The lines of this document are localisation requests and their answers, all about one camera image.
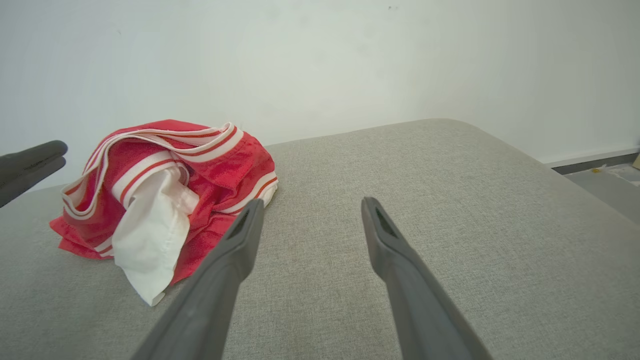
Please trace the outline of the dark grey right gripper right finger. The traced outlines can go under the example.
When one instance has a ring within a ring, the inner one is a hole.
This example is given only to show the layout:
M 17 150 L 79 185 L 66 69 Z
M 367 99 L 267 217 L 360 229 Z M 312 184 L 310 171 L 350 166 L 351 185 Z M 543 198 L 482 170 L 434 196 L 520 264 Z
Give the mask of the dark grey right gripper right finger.
M 386 285 L 405 360 L 490 360 L 450 296 L 374 197 L 361 201 L 371 267 Z

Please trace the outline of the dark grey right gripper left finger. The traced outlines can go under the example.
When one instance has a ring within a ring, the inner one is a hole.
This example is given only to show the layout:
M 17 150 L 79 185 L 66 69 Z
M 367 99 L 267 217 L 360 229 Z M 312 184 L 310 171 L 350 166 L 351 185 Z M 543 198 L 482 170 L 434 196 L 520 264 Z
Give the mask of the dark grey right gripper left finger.
M 239 287 L 258 253 L 265 203 L 250 200 L 167 308 L 135 360 L 220 360 Z

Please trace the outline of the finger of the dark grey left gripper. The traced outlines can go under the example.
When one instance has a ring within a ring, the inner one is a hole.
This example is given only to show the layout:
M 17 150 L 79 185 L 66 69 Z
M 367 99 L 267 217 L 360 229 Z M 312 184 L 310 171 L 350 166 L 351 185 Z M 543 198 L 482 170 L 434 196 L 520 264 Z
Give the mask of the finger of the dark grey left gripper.
M 66 143 L 61 140 L 53 140 L 20 152 L 2 155 L 0 157 L 0 180 L 2 183 L 41 182 L 65 166 L 64 155 L 67 151 Z
M 57 173 L 66 165 L 66 159 L 64 157 L 57 158 L 37 166 L 34 170 L 28 170 L 23 174 L 19 174 L 17 177 L 11 180 L 2 180 L 0 188 L 0 207 L 4 207 L 11 203 L 14 199 L 18 198 L 25 192 L 29 191 L 35 185 L 43 182 L 46 178 Z

